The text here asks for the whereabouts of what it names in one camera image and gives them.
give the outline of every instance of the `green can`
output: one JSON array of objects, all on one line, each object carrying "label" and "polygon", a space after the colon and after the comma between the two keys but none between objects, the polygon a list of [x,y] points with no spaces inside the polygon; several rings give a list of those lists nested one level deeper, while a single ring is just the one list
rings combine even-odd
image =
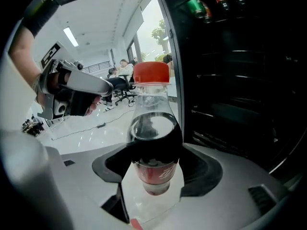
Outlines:
[{"label": "green can", "polygon": [[204,18],[206,16],[206,10],[201,2],[201,0],[190,0],[187,2],[188,7],[191,11],[191,13],[196,18]]}]

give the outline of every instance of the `railing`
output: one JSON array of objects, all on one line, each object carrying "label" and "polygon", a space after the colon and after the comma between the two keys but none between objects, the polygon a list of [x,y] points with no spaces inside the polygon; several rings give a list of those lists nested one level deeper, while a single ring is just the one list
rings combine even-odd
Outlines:
[{"label": "railing", "polygon": [[98,63],[98,64],[95,64],[95,65],[92,65],[92,66],[89,66],[89,67],[85,67],[83,68],[83,72],[85,73],[96,73],[96,72],[99,72],[101,70],[104,70],[104,69],[107,69],[107,68],[110,68],[111,65],[110,65],[110,61],[105,61],[105,62],[101,62],[101,63]]}]

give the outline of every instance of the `tree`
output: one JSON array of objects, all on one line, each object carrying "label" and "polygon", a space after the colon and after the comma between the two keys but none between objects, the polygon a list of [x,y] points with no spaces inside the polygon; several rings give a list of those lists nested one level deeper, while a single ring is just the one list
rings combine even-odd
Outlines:
[{"label": "tree", "polygon": [[166,56],[167,54],[164,54],[164,55],[160,55],[156,58],[154,58],[155,61],[160,61],[160,62],[163,62],[163,57]]},{"label": "tree", "polygon": [[141,57],[142,57],[142,62],[144,62],[146,59],[146,53],[141,52]]},{"label": "tree", "polygon": [[152,37],[157,40],[157,44],[161,45],[164,53],[168,54],[167,40],[163,40],[167,36],[164,20],[159,21],[159,27],[152,31]]}]

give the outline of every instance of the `cable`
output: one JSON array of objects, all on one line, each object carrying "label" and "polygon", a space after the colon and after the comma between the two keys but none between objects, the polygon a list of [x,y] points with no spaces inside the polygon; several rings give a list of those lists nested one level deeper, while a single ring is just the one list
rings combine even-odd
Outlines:
[{"label": "cable", "polygon": [[[123,117],[123,115],[125,115],[126,113],[132,112],[132,111],[134,111],[134,109],[133,109],[133,110],[126,111],[126,112],[123,113],[121,116],[119,116],[119,117],[116,118],[116,119],[113,119],[113,120],[110,121],[110,122],[106,122],[106,123],[104,123],[104,124],[102,124],[102,125],[97,125],[97,126],[95,126],[95,127],[93,127],[93,128],[101,128],[101,127],[104,127],[104,126],[106,126],[106,124],[112,123],[113,121],[116,121],[116,120],[120,119],[121,117]],[[68,134],[68,135],[65,135],[65,136],[61,136],[61,137],[56,138],[56,139],[51,138],[51,140],[58,140],[58,139],[61,139],[61,138],[64,138],[64,137],[67,137],[67,136],[70,136],[70,135],[73,135],[73,134],[77,134],[77,133],[80,133],[80,132],[84,132],[84,131],[91,130],[91,129],[93,129],[93,128],[85,129],[85,130],[82,130],[82,131],[73,132],[73,133],[71,133],[71,134]]]}]

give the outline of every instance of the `ceiling light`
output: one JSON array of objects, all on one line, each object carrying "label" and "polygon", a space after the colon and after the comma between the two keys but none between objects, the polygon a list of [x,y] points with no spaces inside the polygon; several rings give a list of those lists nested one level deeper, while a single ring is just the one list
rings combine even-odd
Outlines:
[{"label": "ceiling light", "polygon": [[66,27],[63,31],[65,32],[72,45],[74,45],[74,47],[79,46],[69,27]]}]

